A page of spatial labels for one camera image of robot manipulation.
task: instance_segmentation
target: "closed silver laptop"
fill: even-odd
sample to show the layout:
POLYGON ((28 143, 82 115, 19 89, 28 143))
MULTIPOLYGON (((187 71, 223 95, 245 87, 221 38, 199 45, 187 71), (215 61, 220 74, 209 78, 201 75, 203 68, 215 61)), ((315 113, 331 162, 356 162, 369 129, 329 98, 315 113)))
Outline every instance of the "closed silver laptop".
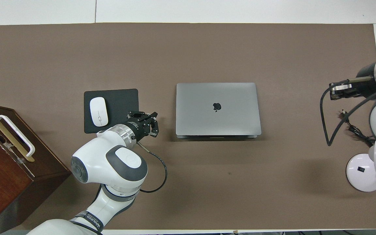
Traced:
POLYGON ((261 134, 253 82, 178 83, 176 136, 247 137, 261 134))

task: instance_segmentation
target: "round white base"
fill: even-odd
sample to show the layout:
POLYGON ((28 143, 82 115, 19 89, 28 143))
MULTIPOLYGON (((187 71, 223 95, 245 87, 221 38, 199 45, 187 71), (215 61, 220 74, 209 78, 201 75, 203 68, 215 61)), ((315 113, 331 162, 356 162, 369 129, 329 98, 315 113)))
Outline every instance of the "round white base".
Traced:
POLYGON ((346 166, 349 183, 363 192, 376 190, 376 172, 369 155, 361 153, 353 156, 346 166))

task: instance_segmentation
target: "wooden drawer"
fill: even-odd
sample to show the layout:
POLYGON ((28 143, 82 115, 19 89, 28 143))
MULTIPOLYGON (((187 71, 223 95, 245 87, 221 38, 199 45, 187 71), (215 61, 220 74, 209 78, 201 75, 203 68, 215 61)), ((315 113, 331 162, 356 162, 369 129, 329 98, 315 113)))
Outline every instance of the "wooden drawer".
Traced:
POLYGON ((30 127, 9 108, 0 107, 35 148, 4 119, 0 120, 0 233, 21 224, 70 175, 30 127))

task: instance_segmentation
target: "drawer handle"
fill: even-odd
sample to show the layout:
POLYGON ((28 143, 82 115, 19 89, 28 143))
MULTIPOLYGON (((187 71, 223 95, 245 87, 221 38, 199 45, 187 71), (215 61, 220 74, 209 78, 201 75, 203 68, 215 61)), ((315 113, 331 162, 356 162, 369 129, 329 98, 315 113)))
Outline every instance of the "drawer handle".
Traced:
POLYGON ((0 120, 1 119, 4 119, 9 124, 9 126, 18 134, 18 136, 25 142, 25 144, 27 144, 27 146, 30 148, 30 151, 27 153, 26 156, 30 157, 31 155, 33 155, 36 149, 34 148, 34 145, 27 139, 27 137, 17 128, 17 126, 15 126, 14 123, 12 123, 9 117, 5 115, 0 115, 0 120))

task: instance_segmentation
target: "white mouse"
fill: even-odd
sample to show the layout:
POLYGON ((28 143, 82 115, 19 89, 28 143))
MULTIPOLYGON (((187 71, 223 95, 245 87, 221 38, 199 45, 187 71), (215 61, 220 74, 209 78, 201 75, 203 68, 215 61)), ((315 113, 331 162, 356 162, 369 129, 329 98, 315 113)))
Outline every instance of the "white mouse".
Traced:
POLYGON ((107 107, 104 98, 93 98, 89 102, 89 110, 91 111, 92 122, 94 125, 101 127, 108 124, 107 107))

